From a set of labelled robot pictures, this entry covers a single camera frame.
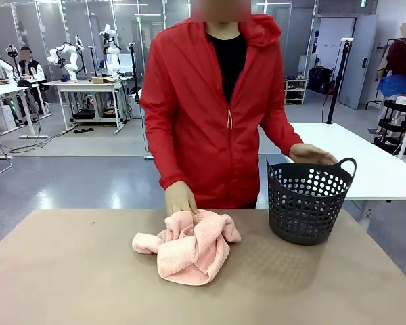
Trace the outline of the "person's left hand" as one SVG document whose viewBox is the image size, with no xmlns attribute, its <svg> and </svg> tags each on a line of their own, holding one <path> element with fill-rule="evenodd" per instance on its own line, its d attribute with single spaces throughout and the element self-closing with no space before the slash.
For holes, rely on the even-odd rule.
<svg viewBox="0 0 406 325">
<path fill-rule="evenodd" d="M 329 152 L 304 143 L 294 144 L 290 148 L 288 158 L 294 163 L 333 165 L 338 162 Z"/>
</svg>

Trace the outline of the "person's right hand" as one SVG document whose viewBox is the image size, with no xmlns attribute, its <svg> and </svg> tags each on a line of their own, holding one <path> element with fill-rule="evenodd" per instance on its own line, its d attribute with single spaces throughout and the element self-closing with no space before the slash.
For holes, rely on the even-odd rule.
<svg viewBox="0 0 406 325">
<path fill-rule="evenodd" d="M 168 216 L 179 212 L 198 212 L 194 194 L 184 181 L 171 184 L 165 191 L 166 213 Z"/>
</svg>

